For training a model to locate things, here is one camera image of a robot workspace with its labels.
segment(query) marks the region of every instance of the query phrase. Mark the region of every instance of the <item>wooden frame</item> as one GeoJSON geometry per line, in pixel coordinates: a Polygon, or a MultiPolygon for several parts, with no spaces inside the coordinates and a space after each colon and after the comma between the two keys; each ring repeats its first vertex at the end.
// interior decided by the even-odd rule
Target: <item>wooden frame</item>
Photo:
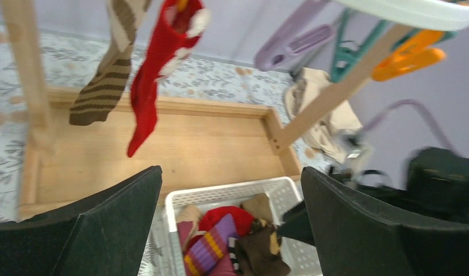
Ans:
{"type": "Polygon", "coordinates": [[[156,132],[134,158],[127,159],[134,127],[128,97],[106,122],[70,126],[68,107],[78,90],[47,88],[33,1],[1,0],[1,7],[30,114],[22,219],[98,192],[149,165],[159,164],[164,170],[163,196],[191,187],[282,175],[298,178],[301,165],[291,144],[359,91],[391,45],[411,29],[394,26],[342,82],[325,89],[285,128],[275,109],[267,106],[160,97],[156,132]],[[197,161],[196,154],[207,157],[197,161]]]}

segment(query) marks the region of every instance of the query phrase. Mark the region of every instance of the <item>wall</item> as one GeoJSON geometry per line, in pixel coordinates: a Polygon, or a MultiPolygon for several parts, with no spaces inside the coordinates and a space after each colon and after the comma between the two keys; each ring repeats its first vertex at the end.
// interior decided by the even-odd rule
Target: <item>wall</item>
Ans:
{"type": "MultiPolygon", "coordinates": [[[[106,0],[35,0],[39,27],[96,39],[109,39],[106,0]]],[[[258,49],[303,0],[204,0],[212,23],[194,53],[210,59],[253,63],[258,49]]],[[[139,30],[137,45],[146,46],[162,0],[153,0],[139,30]]],[[[332,22],[342,11],[331,3],[310,26],[332,22]]]]}
{"type": "MultiPolygon", "coordinates": [[[[356,14],[346,38],[361,41],[376,22],[377,18],[356,14]]],[[[329,70],[333,47],[334,43],[326,47],[311,68],[329,70]]],[[[431,110],[458,152],[469,158],[469,28],[439,44],[439,48],[448,54],[445,61],[387,82],[371,82],[350,102],[365,123],[399,99],[417,99],[431,110]]],[[[404,165],[411,151],[440,144],[410,107],[398,109],[387,118],[369,134],[376,148],[369,168],[389,173],[394,184],[403,187],[404,165]]]]}

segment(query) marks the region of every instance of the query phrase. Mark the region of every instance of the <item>brown sock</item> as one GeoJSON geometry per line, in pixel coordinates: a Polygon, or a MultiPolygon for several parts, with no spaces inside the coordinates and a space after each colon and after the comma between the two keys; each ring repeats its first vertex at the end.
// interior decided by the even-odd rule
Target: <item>brown sock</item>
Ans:
{"type": "Polygon", "coordinates": [[[71,125],[90,125],[106,121],[131,73],[131,54],[136,31],[145,17],[151,0],[107,0],[111,43],[96,75],[84,87],[70,107],[71,125]]]}

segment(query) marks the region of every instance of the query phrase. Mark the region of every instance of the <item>wooden board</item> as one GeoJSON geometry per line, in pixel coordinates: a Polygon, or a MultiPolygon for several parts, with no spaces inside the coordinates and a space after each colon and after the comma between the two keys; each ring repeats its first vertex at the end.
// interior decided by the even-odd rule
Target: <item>wooden board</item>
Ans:
{"type": "Polygon", "coordinates": [[[271,149],[271,134],[282,127],[271,107],[160,97],[155,132],[128,158],[134,115],[127,97],[106,122],[72,126],[68,107],[78,91],[49,92],[54,152],[45,155],[27,146],[22,219],[87,197],[154,165],[163,170],[161,201],[175,190],[297,178],[301,173],[292,147],[280,155],[271,149]]]}

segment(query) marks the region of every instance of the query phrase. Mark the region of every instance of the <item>laundry basket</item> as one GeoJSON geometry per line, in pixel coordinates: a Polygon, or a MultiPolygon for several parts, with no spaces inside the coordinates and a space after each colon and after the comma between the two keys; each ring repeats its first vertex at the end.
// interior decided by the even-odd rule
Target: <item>laundry basket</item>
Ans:
{"type": "MultiPolygon", "coordinates": [[[[166,227],[172,267],[178,276],[186,275],[180,249],[175,215],[189,204],[195,204],[204,213],[220,206],[237,205],[257,194],[265,193],[270,199],[274,223],[280,225],[282,215],[302,201],[297,188],[288,177],[271,178],[238,184],[200,189],[174,191],[165,199],[166,227]]],[[[322,275],[316,248],[300,241],[283,238],[282,259],[290,266],[290,276],[322,275]]]]}

